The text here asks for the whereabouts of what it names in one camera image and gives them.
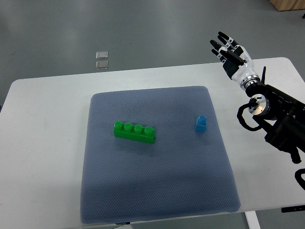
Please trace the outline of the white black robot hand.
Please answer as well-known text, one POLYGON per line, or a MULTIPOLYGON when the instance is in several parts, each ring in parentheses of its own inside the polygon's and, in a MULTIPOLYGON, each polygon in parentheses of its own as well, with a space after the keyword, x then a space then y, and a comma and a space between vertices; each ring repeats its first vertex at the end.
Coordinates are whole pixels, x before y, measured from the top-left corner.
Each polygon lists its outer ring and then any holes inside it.
POLYGON ((220 42, 210 40, 212 53, 223 64, 227 76, 245 90, 249 85, 261 81, 254 71, 254 62, 246 49, 223 32, 218 32, 220 42))

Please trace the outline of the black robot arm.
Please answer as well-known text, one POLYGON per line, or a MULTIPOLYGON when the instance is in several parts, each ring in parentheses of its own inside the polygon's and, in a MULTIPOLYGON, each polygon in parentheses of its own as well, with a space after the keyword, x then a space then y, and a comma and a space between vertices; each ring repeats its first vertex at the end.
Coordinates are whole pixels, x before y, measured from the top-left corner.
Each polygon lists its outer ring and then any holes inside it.
POLYGON ((237 119, 249 131, 265 130, 265 141, 299 164, 298 150, 305 150, 305 104, 265 84, 265 71, 262 78, 251 75, 241 80, 250 100, 238 109, 237 119))

